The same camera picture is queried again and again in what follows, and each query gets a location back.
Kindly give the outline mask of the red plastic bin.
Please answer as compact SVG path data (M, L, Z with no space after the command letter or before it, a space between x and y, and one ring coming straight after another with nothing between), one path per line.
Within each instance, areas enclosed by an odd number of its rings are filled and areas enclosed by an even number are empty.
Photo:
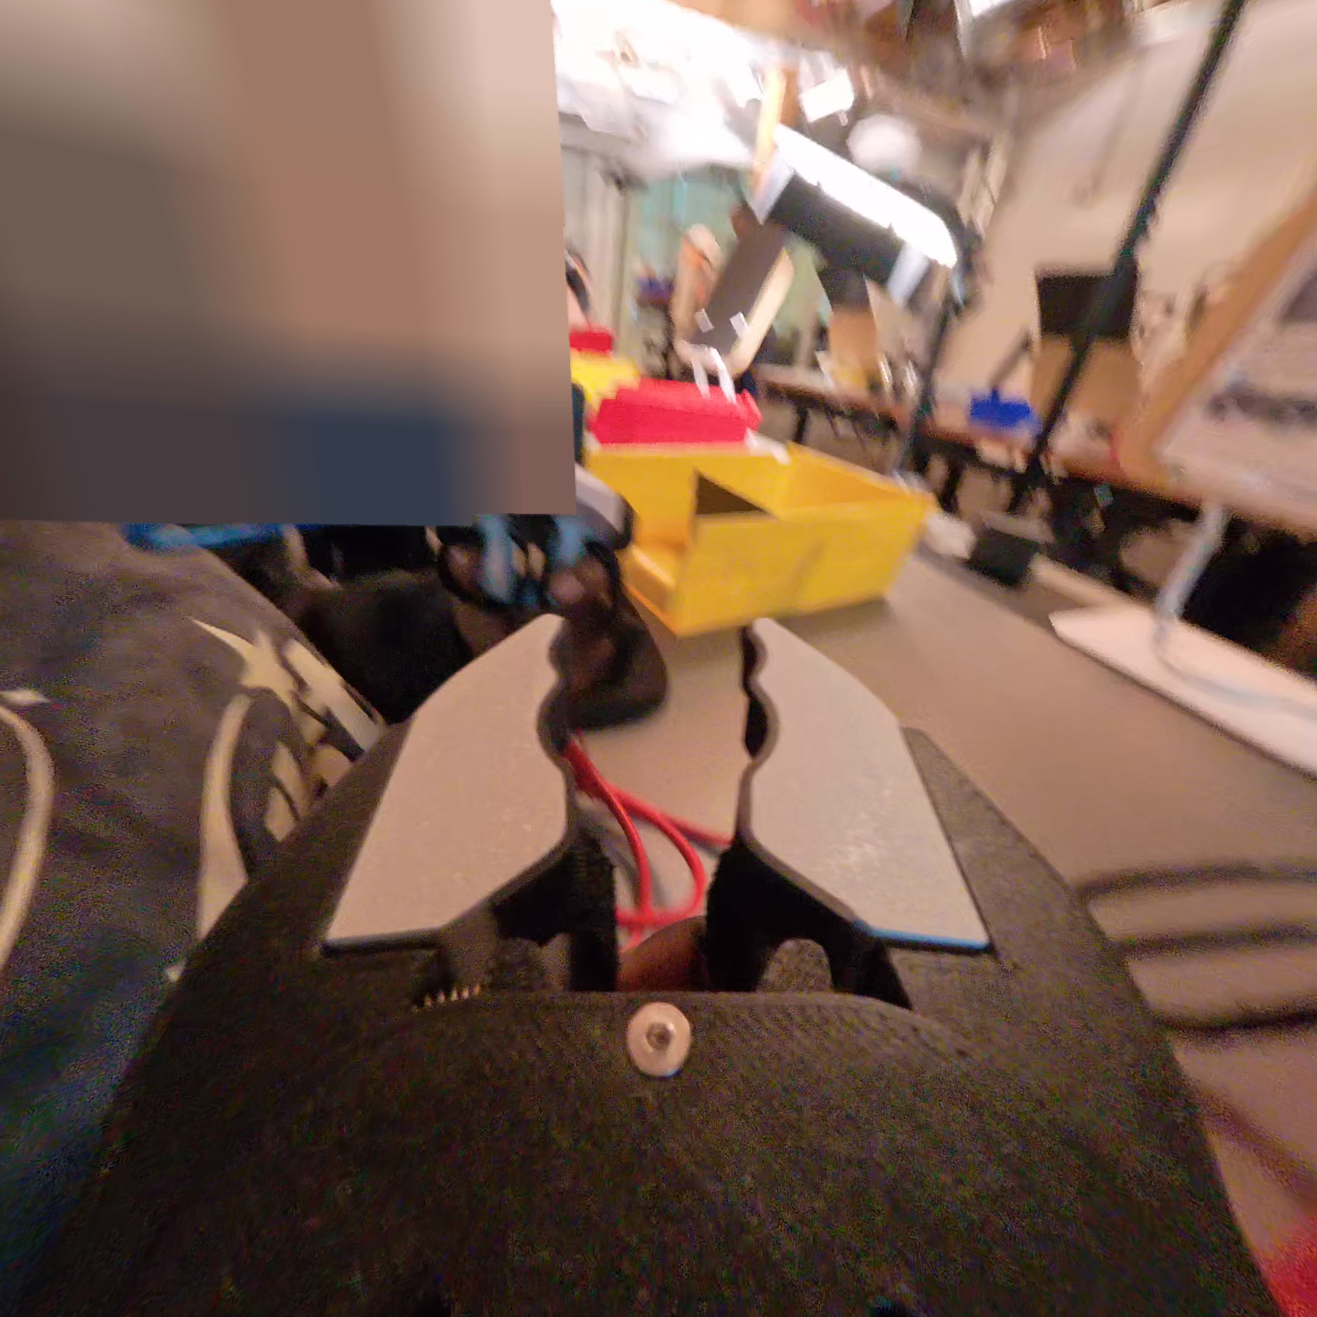
M763 419L749 392L644 378L606 397L587 432L601 447L742 446Z

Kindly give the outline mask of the dark printed shirt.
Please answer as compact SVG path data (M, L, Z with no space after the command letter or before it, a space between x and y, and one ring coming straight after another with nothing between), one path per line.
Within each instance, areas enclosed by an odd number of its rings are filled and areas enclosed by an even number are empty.
M385 725L212 554L7 521L4 1062L153 1013L242 889Z

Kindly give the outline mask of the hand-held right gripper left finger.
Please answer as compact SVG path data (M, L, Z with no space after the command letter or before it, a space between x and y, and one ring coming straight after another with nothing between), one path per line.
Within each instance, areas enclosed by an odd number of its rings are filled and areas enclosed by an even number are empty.
M545 615L446 682L408 722L324 936L421 946L495 913L571 847L553 739L565 624Z

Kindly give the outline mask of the printed instruction poster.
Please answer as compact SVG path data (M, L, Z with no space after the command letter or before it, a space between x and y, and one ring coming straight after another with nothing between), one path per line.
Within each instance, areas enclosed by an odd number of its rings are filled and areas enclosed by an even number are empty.
M1239 272L1183 366L1161 468L1203 501L1313 534L1315 233Z

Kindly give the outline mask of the yellow plastic bin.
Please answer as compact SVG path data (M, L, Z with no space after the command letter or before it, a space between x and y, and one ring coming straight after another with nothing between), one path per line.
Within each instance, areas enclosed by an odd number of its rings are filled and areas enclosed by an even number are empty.
M918 483L763 438L595 446L587 469L636 516L626 588L677 637L882 599L937 512Z

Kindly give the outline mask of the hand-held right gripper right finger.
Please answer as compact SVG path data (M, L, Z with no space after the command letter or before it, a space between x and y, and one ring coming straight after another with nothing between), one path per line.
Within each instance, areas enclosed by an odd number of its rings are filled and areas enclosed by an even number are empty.
M989 951L992 935L898 717L774 620L744 631L736 841L846 929Z

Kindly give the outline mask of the person's right hand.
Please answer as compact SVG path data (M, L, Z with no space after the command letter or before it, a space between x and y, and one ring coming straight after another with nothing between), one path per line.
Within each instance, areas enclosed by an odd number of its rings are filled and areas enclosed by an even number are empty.
M706 918L659 929L620 955L622 994L695 994L713 990L706 960Z

